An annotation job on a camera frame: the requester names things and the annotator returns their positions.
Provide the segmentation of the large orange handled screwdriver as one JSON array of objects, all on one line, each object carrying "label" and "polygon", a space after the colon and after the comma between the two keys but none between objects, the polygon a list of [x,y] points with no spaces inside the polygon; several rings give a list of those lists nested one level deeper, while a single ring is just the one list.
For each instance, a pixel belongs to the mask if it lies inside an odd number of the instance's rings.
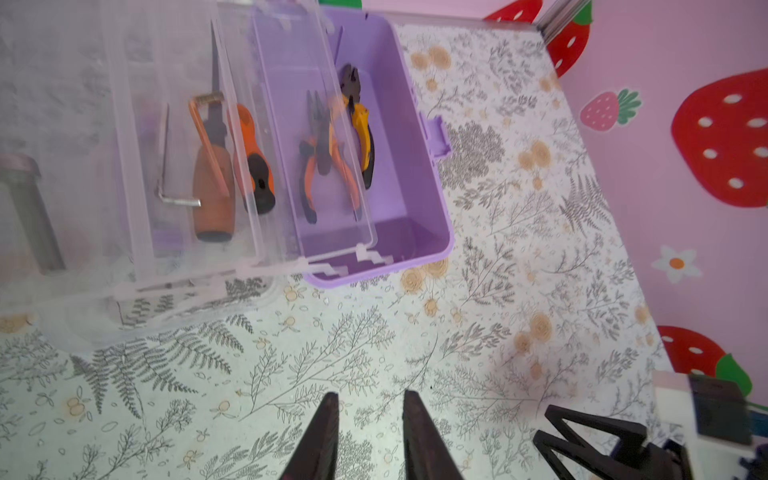
[{"label": "large orange handled screwdriver", "polygon": [[202,242],[229,242],[234,234],[234,174],[226,149],[223,120],[224,96],[220,88],[216,36],[211,36],[211,90],[189,101],[189,111],[201,147],[193,175],[193,195],[200,205],[193,209],[196,238]]}]

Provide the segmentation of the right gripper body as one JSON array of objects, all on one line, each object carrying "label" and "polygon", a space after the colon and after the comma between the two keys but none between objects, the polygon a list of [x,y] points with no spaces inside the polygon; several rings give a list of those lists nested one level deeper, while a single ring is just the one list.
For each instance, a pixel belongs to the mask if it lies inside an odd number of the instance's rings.
[{"label": "right gripper body", "polygon": [[661,447],[652,443],[645,446],[619,443],[611,452],[611,458],[628,467],[638,479],[694,479],[686,447],[674,440],[667,440]]}]

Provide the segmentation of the purple plastic tool box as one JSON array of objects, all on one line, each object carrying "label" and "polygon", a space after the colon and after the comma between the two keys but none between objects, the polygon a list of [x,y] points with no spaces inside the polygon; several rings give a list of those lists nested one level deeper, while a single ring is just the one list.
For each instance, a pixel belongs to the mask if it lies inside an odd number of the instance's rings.
[{"label": "purple plastic tool box", "polygon": [[307,273],[151,282],[130,279],[104,1],[1,5],[1,316],[33,315],[58,348],[81,352],[254,307],[299,274],[333,288],[447,256],[453,234],[437,175],[451,145],[417,106],[404,54],[384,16],[326,6],[342,71],[357,67],[376,160],[367,190],[389,264],[346,277]]}]

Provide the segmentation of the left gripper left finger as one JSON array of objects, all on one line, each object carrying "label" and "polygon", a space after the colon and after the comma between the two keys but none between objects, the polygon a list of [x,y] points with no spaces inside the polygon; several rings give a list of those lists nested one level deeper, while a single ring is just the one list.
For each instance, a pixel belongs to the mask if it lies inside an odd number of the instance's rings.
[{"label": "left gripper left finger", "polygon": [[339,398],[324,395],[280,480],[333,480],[339,445]]}]

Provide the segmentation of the red hex key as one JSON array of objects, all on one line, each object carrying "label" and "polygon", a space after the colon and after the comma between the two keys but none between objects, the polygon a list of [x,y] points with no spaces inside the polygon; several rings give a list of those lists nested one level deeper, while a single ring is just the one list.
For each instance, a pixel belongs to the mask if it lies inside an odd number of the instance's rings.
[{"label": "red hex key", "polygon": [[194,122],[198,136],[201,140],[202,148],[205,151],[208,165],[211,169],[212,176],[216,182],[217,189],[221,196],[229,197],[230,191],[227,185],[227,181],[221,170],[218,162],[216,151],[213,148],[213,144],[210,141],[204,122],[199,114],[199,107],[202,105],[208,105],[211,103],[223,103],[224,95],[221,91],[212,91],[207,94],[197,95],[192,97],[188,102],[188,109],[191,118]]}]

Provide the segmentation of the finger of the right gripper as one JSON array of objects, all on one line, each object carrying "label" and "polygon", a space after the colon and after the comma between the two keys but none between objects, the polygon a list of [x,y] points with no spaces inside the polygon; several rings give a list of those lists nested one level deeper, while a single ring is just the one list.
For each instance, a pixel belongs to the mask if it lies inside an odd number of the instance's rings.
[{"label": "finger of the right gripper", "polygon": [[584,440],[570,426],[570,423],[616,437],[613,453],[638,452],[643,447],[648,434],[648,429],[640,423],[587,414],[557,405],[547,407],[545,418],[564,439],[579,446],[590,446],[590,443]]},{"label": "finger of the right gripper", "polygon": [[559,436],[539,430],[533,443],[559,479],[574,479],[562,458],[575,462],[601,479],[618,479],[622,473],[617,462],[601,454],[573,430],[562,430]]}]

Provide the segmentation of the orange handled needle-nose pliers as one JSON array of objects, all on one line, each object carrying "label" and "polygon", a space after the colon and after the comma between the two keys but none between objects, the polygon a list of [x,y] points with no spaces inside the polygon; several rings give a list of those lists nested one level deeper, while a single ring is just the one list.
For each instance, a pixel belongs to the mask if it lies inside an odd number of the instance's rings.
[{"label": "orange handled needle-nose pliers", "polygon": [[356,175],[342,155],[344,144],[337,139],[332,124],[332,111],[316,90],[306,92],[310,137],[299,144],[299,153],[304,161],[300,179],[300,200],[304,216],[309,224],[316,224],[317,211],[313,201],[312,186],[316,173],[328,175],[335,168],[347,189],[355,214],[361,211],[362,196]]}]

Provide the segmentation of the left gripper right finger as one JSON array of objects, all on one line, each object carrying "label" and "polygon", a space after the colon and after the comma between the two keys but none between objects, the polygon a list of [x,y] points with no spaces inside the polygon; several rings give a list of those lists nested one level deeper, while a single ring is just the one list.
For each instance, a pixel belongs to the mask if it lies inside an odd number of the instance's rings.
[{"label": "left gripper right finger", "polygon": [[404,392],[403,443],[407,480],[462,480],[463,477],[420,395]]}]

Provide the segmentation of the yellow handled combination pliers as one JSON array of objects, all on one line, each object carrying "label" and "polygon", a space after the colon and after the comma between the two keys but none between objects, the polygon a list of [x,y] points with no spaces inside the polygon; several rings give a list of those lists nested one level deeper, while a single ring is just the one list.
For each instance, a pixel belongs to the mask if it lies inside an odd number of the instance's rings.
[{"label": "yellow handled combination pliers", "polygon": [[369,110],[361,103],[361,82],[359,70],[352,64],[346,64],[341,71],[340,91],[345,108],[350,116],[360,145],[359,162],[362,179],[366,190],[371,188],[375,168],[375,140],[369,124]]}]

